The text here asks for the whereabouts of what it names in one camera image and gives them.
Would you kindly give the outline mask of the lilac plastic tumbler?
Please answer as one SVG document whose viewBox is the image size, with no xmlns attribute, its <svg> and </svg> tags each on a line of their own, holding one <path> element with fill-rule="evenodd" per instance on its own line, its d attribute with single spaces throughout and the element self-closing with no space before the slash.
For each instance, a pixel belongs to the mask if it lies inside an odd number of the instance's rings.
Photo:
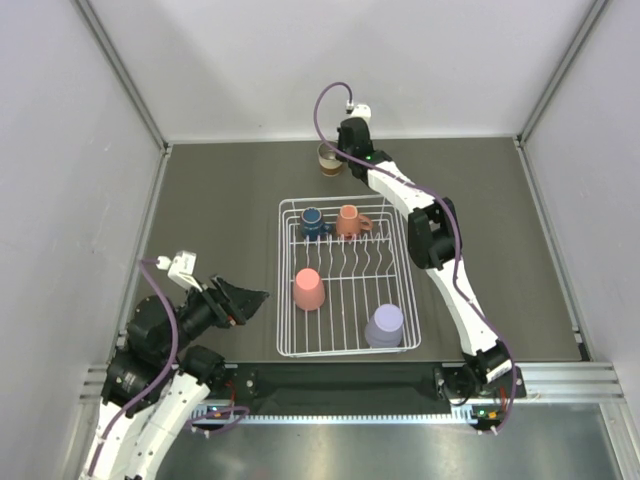
<svg viewBox="0 0 640 480">
<path fill-rule="evenodd" d="M 365 339 L 373 348 L 395 348 L 402 342 L 404 314 L 394 304 L 382 304 L 365 327 Z"/>
</svg>

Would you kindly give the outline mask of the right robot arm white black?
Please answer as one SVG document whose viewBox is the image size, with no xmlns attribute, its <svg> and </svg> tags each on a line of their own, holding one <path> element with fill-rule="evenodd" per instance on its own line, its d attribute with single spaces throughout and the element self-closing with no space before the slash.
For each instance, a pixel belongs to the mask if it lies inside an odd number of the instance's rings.
<svg viewBox="0 0 640 480">
<path fill-rule="evenodd" d="M 505 377 L 510 380 L 508 398 L 514 400 L 517 370 L 503 337 L 487 320 L 473 294 L 452 201 L 415 185 L 386 152 L 376 150 L 362 118 L 352 117 L 340 123 L 336 157 L 406 220 L 411 260 L 435 283 L 455 323 L 468 366 L 469 389 L 478 396 L 490 396 L 502 386 Z"/>
</svg>

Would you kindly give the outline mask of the pink plastic tumbler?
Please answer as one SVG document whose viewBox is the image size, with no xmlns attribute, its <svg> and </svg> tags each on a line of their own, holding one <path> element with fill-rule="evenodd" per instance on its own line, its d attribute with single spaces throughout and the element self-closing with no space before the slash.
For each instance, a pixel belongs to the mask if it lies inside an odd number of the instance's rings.
<svg viewBox="0 0 640 480">
<path fill-rule="evenodd" d="M 314 311 L 324 304 L 325 299 L 325 288 L 319 273 L 312 268 L 301 269 L 294 280 L 295 305 L 303 311 Z"/>
</svg>

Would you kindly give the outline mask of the glass cup with brown band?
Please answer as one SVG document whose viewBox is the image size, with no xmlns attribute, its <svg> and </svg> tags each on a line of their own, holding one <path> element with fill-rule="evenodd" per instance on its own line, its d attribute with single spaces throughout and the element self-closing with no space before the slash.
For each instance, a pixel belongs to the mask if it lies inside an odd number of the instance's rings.
<svg viewBox="0 0 640 480">
<path fill-rule="evenodd" d="M 326 144 L 321 143 L 318 146 L 317 157 L 323 175 L 334 177 L 342 172 L 344 164 L 336 158 L 336 153 Z"/>
</svg>

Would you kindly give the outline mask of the terracotta ceramic mug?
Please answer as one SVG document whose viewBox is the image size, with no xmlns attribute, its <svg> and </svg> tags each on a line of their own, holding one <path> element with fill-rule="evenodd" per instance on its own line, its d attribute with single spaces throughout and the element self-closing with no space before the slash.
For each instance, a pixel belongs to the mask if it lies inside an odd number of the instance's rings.
<svg viewBox="0 0 640 480">
<path fill-rule="evenodd" d="M 355 205 L 346 204 L 340 207 L 336 218 L 336 237 L 354 240 L 362 232 L 370 232 L 374 227 L 372 220 L 359 212 Z"/>
</svg>

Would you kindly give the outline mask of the dark blue ceramic mug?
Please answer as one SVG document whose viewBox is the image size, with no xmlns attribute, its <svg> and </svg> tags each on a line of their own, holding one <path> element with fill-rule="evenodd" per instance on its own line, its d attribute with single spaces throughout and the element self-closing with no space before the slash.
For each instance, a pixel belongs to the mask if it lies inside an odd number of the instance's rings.
<svg viewBox="0 0 640 480">
<path fill-rule="evenodd" d="M 324 219 L 323 213 L 309 207 L 302 211 L 299 224 L 300 235 L 304 240 L 315 242 L 333 232 L 332 225 Z"/>
</svg>

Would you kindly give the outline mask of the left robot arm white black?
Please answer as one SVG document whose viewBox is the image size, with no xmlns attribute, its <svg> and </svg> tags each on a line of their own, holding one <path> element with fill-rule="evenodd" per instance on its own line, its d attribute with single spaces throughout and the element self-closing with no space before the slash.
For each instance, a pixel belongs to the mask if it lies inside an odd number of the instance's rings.
<svg viewBox="0 0 640 480">
<path fill-rule="evenodd" d="M 192 427 L 193 410 L 232 390 L 224 357 L 197 339 L 246 324 L 268 296 L 214 275 L 190 287 L 178 306 L 161 291 L 141 300 L 107 366 L 81 478 L 155 478 L 178 434 Z"/>
</svg>

